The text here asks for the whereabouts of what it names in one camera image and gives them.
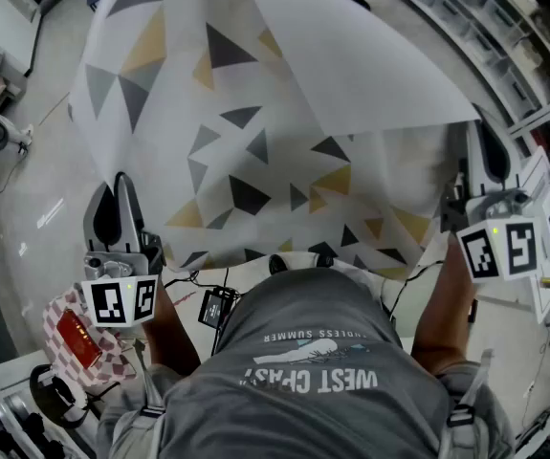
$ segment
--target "floor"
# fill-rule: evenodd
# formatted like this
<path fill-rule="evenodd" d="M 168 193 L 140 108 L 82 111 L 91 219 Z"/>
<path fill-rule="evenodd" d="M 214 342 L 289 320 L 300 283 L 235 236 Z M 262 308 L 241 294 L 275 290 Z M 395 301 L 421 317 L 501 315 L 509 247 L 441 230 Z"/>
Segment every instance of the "floor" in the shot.
<path fill-rule="evenodd" d="M 466 62 L 430 25 L 401 0 L 368 0 L 383 20 L 418 46 L 475 103 L 498 115 L 497 106 Z M 42 342 L 41 312 L 44 305 L 83 277 L 85 252 L 82 217 L 99 184 L 92 160 L 67 115 L 66 95 L 83 49 L 92 12 L 84 0 L 63 0 L 44 19 L 33 75 L 26 96 L 8 115 L 18 126 L 35 126 L 30 155 L 12 173 L 0 194 L 0 294 L 9 296 L 1 304 L 12 335 L 21 329 L 39 345 Z M 0 154 L 0 188 L 17 161 L 16 152 Z M 436 237 L 420 264 L 442 257 L 446 239 Z M 294 259 L 295 267 L 308 266 L 311 256 Z M 423 306 L 438 274 L 429 269 L 405 290 L 396 310 L 401 337 L 411 338 Z M 232 269 L 228 284 L 244 292 L 268 275 L 266 263 L 256 260 Z M 165 270 L 165 281 L 181 274 Z M 223 283 L 224 271 L 200 274 L 199 281 Z M 391 304 L 401 288 L 395 281 L 366 277 L 375 296 L 383 293 Z M 201 291 L 186 283 L 171 287 L 169 295 L 194 341 L 201 359 L 210 355 L 213 331 L 196 321 Z M 527 403 L 526 390 L 539 370 L 524 423 L 550 404 L 550 348 L 540 353 L 547 330 L 537 326 L 533 315 L 489 302 L 479 304 L 473 327 L 469 357 L 480 358 L 484 348 L 495 349 L 490 384 L 507 410 L 514 430 L 522 429 Z"/>

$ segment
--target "patterned fabric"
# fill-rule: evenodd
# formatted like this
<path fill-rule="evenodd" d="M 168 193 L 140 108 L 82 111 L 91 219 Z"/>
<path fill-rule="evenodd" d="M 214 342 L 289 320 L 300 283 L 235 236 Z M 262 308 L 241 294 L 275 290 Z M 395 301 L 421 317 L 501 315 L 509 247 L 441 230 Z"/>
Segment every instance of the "patterned fabric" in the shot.
<path fill-rule="evenodd" d="M 71 309 L 85 326 L 89 336 L 102 350 L 102 355 L 90 368 L 85 369 L 57 331 L 57 323 L 64 310 Z M 66 374 L 83 386 L 112 383 L 136 378 L 132 364 L 121 353 L 120 342 L 109 331 L 96 328 L 87 315 L 87 306 L 81 302 L 77 289 L 70 289 L 50 302 L 43 311 L 43 329 L 47 336 L 45 352 L 55 370 Z"/>
<path fill-rule="evenodd" d="M 442 126 L 325 136 L 254 0 L 101 0 L 70 104 L 173 270 L 313 251 L 404 279 L 448 180 Z"/>

